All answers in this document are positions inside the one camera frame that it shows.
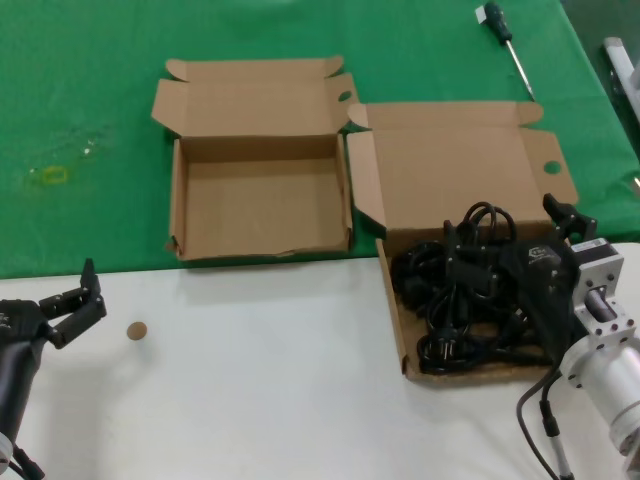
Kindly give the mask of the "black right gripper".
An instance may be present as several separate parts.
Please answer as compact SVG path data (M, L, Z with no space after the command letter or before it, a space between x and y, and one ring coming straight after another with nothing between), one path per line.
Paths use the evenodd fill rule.
M515 282L517 302L536 330L552 362L559 364L574 342L573 292L577 264L570 244L594 240L597 220L581 214L574 205L559 202L551 193L543 196L543 208L554 225L558 240L519 241L501 251L501 267ZM480 296L495 296L499 275L495 272L500 248L480 239L480 227L471 221L443 224L445 275Z

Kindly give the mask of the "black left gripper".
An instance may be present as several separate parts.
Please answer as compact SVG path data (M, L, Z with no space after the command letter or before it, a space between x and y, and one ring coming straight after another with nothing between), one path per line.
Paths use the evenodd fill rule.
M32 300L2 300L1 345L48 340L62 349L106 314L94 262L88 258L76 289L45 298L39 305ZM64 319L55 326L48 324L59 317Z

